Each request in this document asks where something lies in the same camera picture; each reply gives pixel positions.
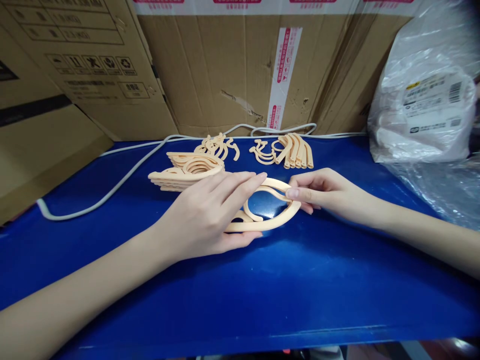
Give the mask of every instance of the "cardboard box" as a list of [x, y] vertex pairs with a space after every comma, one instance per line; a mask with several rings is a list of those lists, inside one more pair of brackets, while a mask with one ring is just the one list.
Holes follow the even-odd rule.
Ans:
[[112, 141], [0, 27], [0, 225]]
[[179, 132], [203, 137], [308, 123], [358, 0], [133, 1]]
[[[0, 119], [4, 111], [0, 110]], [[0, 127], [0, 144], [3, 224], [96, 159], [112, 141], [69, 104]]]
[[315, 135], [359, 132], [397, 32], [429, 6], [429, 0], [362, 0], [350, 23], [335, 68], [313, 114]]
[[129, 1], [0, 3], [3, 27], [113, 139], [177, 133]]
[[0, 109], [62, 95], [0, 26]]

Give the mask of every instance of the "power cord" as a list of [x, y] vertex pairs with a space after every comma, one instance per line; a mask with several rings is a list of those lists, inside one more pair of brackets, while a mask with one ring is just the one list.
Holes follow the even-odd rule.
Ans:
[[[224, 132], [223, 134], [228, 135], [229, 133], [231, 133], [232, 131], [234, 131], [238, 128], [249, 128], [249, 129], [251, 129], [250, 136], [234, 136], [233, 137], [234, 139], [276, 138], [276, 137], [278, 137], [277, 135], [254, 136], [254, 134], [256, 132], [261, 132], [261, 133], [264, 133], [264, 134], [265, 133], [267, 133], [267, 134], [285, 134], [285, 133], [293, 133], [295, 131], [305, 129], [305, 128], [311, 128], [311, 129], [308, 130], [306, 134], [300, 134], [300, 136], [302, 136], [304, 138], [341, 139], [341, 138], [349, 138], [349, 137], [367, 135], [367, 133], [365, 133], [365, 132], [343, 132], [343, 133], [330, 134], [330, 135], [311, 135], [311, 133], [317, 128], [317, 124], [315, 124], [313, 122], [305, 124], [305, 125], [300, 125], [300, 126], [297, 126], [297, 127], [285, 129], [285, 130], [275, 130], [275, 129], [271, 129], [271, 128], [268, 128], [268, 127], [255, 127], [255, 126], [248, 125], [248, 124], [238, 124], [238, 125], [232, 127], [230, 130]], [[151, 157], [153, 154], [155, 154], [163, 145], [165, 145], [166, 143], [182, 141], [182, 140], [203, 140], [203, 138], [202, 137], [193, 137], [193, 136], [175, 134], [175, 135], [169, 135], [161, 141], [146, 142], [146, 143], [139, 144], [139, 145], [127, 146], [127, 147], [122, 147], [122, 148], [119, 148], [119, 149], [104, 152], [103, 154], [101, 154], [99, 156], [100, 158], [104, 157], [104, 156], [107, 156], [107, 155], [119, 153], [119, 152], [122, 152], [122, 151], [127, 151], [127, 150], [138, 149], [138, 148], [143, 148], [143, 147], [147, 147], [147, 146], [156, 145], [156, 147], [154, 149], [152, 149], [148, 154], [146, 154], [144, 157], [142, 157], [140, 159], [140, 161], [137, 162], [130, 169], [130, 171], [127, 172], [125, 174], [125, 176], [122, 177], [122, 179], [104, 197], [102, 197], [100, 199], [100, 201], [98, 201], [94, 205], [92, 205], [92, 206], [90, 206], [90, 207], [88, 207], [84, 210], [77, 211], [77, 212], [74, 212], [74, 213], [71, 213], [71, 214], [68, 214], [68, 215], [57, 216], [57, 215], [52, 215], [50, 213], [49, 208], [47, 207], [47, 204], [45, 203], [45, 201], [42, 198], [40, 198], [36, 201], [36, 203], [37, 203], [38, 207], [40, 208], [41, 214], [43, 215], [43, 217], [45, 217], [48, 220], [63, 221], [63, 220], [70, 220], [70, 219], [78, 218], [82, 215], [85, 215], [85, 214], [88, 214], [88, 213], [92, 212], [95, 209], [98, 209], [103, 204], [105, 204], [107, 202], [107, 200], [112, 197], [113, 194], [115, 194], [115, 192], [130, 178], [130, 176], [132, 176], [132, 174], [140, 167], [140, 165], [142, 165], [149, 157]]]

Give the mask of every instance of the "product label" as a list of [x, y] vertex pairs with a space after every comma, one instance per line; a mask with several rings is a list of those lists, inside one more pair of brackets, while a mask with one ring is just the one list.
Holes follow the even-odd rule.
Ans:
[[361, 0], [357, 14], [384, 14], [415, 17], [420, 6], [427, 6], [435, 0]]
[[285, 102], [289, 93], [290, 80], [294, 72], [295, 58], [302, 35], [301, 27], [282, 27], [278, 35], [275, 68], [271, 81], [270, 103], [266, 126], [280, 129], [284, 116]]
[[123, 45], [102, 0], [1, 0], [33, 41]]
[[358, 0], [132, 0], [138, 15], [352, 14]]
[[403, 111], [408, 133], [442, 131], [460, 125], [465, 83], [456, 73], [441, 73], [406, 87]]

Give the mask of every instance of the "barcode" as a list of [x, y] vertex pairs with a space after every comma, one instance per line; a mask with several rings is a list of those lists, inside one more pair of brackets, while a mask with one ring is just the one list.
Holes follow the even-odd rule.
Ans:
[[461, 118], [453, 119], [453, 120], [451, 121], [451, 123], [450, 123], [450, 127], [453, 128], [453, 127], [455, 127], [455, 126], [460, 125], [460, 121], [462, 121]]
[[456, 82], [450, 86], [450, 92], [448, 93], [448, 101], [450, 103], [458, 103], [460, 101], [460, 87], [462, 82]]

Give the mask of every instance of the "printed symbol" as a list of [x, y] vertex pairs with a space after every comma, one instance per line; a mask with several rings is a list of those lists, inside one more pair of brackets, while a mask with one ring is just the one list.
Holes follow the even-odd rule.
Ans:
[[40, 36], [38, 32], [36, 32], [34, 29], [29, 28], [28, 31], [33, 35], [36, 36], [37, 38]]
[[20, 18], [20, 19], [25, 19], [25, 15], [23, 15], [20, 11], [15, 9], [15, 14]]
[[60, 54], [45, 54], [56, 69], [70, 69], [70, 66]]
[[122, 72], [119, 70], [119, 67], [113, 56], [100, 56], [100, 60], [109, 75], [122, 75]]
[[48, 29], [48, 32], [50, 32], [50, 34], [51, 34], [54, 38], [58, 38], [58, 37], [59, 37], [58, 34], [57, 34], [54, 30], [52, 30], [52, 29]]
[[75, 70], [77, 74], [88, 75], [90, 71], [85, 66], [79, 55], [63, 55], [67, 63]]
[[45, 16], [44, 16], [41, 12], [37, 11], [37, 12], [36, 12], [36, 15], [38, 16], [38, 18], [39, 18], [41, 21], [47, 21], [47, 19], [45, 18]]
[[122, 59], [120, 61], [120, 65], [123, 67], [123, 68], [126, 68], [126, 69], [130, 69], [132, 67], [132, 65], [129, 63], [129, 61], [127, 59]]
[[107, 72], [102, 67], [102, 63], [99, 58], [95, 55], [83, 55], [83, 60], [85, 60], [86, 66], [91, 70], [95, 75], [107, 75]]
[[89, 56], [89, 57], [86, 57], [86, 60], [88, 62], [88, 65], [92, 68], [92, 69], [95, 69], [95, 68], [100, 68], [101, 66], [97, 63], [97, 60], [95, 57], [93, 56]]
[[83, 65], [80, 63], [80, 59], [76, 56], [69, 56], [70, 63], [73, 64], [75, 68], [83, 68]]
[[122, 69], [125, 75], [137, 75], [137, 72], [135, 71], [134, 66], [130, 61], [129, 57], [117, 56], [116, 60], [120, 64], [120, 68]]
[[115, 60], [113, 57], [101, 56], [101, 59], [103, 60], [103, 63], [108, 69], [115, 69], [117, 67], [117, 64], [115, 63]]

